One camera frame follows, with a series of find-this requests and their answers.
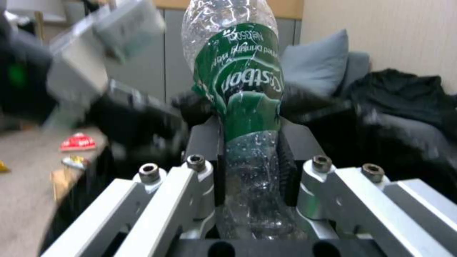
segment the screw head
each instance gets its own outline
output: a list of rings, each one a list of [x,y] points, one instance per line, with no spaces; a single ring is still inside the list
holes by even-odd
[[[313,157],[313,169],[320,173],[328,173],[332,167],[332,159],[324,155]]]
[[[191,155],[186,160],[187,166],[196,172],[205,170],[205,157],[202,155]]]
[[[141,166],[138,173],[141,182],[145,184],[154,183],[160,179],[159,166],[155,163],[147,163]]]
[[[366,163],[362,166],[362,174],[365,175],[371,182],[379,183],[383,180],[385,173],[378,165]]]

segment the green light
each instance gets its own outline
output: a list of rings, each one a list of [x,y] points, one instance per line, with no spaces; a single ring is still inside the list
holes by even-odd
[[[8,69],[8,78],[12,85],[23,88],[26,84],[26,72],[22,65],[13,64]]]

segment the beige wall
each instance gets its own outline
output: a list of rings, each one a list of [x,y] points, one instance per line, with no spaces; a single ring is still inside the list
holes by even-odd
[[[457,0],[304,1],[301,43],[342,28],[351,50],[370,53],[373,70],[438,74],[457,93]]]

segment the yellow snack wrapper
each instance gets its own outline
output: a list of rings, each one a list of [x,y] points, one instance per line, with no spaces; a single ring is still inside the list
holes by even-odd
[[[10,172],[10,169],[6,166],[6,164],[0,161],[0,173],[7,173]]]

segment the crushed plastic bottle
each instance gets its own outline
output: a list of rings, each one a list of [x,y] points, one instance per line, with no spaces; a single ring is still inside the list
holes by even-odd
[[[302,238],[279,195],[276,155],[284,79],[278,31],[265,0],[191,0],[182,23],[194,90],[224,123],[223,238]]]

